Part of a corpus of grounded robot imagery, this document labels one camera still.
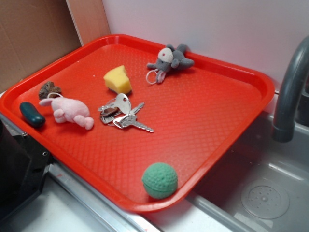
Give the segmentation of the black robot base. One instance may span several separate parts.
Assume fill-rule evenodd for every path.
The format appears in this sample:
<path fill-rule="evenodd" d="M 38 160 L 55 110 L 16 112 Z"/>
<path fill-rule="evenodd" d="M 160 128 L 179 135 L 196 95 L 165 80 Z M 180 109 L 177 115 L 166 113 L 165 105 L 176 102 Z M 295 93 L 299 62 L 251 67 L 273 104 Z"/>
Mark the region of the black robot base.
<path fill-rule="evenodd" d="M 11 135 L 0 122 L 1 222 L 41 194 L 50 159 L 50 152 L 33 137 Z"/>

